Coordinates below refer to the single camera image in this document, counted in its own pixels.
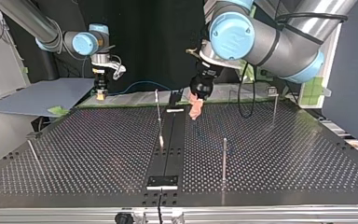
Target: gray sheet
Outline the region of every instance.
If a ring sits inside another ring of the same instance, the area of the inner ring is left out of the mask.
[[[91,88],[92,78],[60,78],[40,81],[0,101],[0,112],[7,114],[58,117],[48,112],[53,106],[72,108]]]

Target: perforated metal surface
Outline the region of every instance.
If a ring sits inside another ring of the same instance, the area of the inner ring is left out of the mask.
[[[0,194],[133,195],[158,136],[156,108],[81,109],[0,170]]]
[[[186,117],[182,192],[222,192],[225,137],[228,193],[358,191],[358,160],[304,113],[279,104],[274,119],[273,103],[260,103],[249,119],[236,105],[206,105],[196,121]]]

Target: metal rod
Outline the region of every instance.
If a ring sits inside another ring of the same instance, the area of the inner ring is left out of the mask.
[[[158,98],[158,90],[155,90],[155,96],[156,96],[156,104],[157,104],[157,114],[158,114],[158,128],[159,128],[159,144],[161,148],[164,148],[164,138],[162,137],[162,124],[161,124],[161,114],[159,111],[159,98]]]
[[[34,150],[34,145],[32,144],[32,141],[30,139],[27,140],[28,145],[30,146],[30,149],[32,151],[32,153],[34,154],[34,158],[39,161],[39,159],[37,158],[37,154],[36,151]]]
[[[42,43],[51,43],[59,32],[29,0],[1,0],[1,10]]]
[[[278,98],[279,98],[279,94],[277,94],[277,95],[275,96],[275,104],[274,104],[274,120],[275,120],[275,116],[276,116],[276,114],[277,114]]]
[[[226,163],[227,163],[227,139],[224,138],[223,139],[223,188],[225,188],[225,184],[226,184]]]

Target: pink object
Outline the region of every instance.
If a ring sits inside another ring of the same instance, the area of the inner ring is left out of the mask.
[[[188,98],[189,98],[189,102],[193,105],[188,115],[192,119],[196,119],[201,114],[203,100],[198,99],[197,95],[193,95],[192,93],[189,94]]]

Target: optical breadboard table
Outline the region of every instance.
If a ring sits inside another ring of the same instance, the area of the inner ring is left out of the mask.
[[[257,103],[249,119],[233,104],[206,105],[197,120],[189,105],[164,111],[164,148],[153,106],[74,109],[33,140],[36,155],[24,144],[0,160],[0,222],[113,220],[123,211],[141,222],[158,211],[197,222],[255,211],[358,220],[358,151],[295,105],[279,102],[275,116],[273,108]],[[176,178],[176,189],[147,189],[162,177]]]

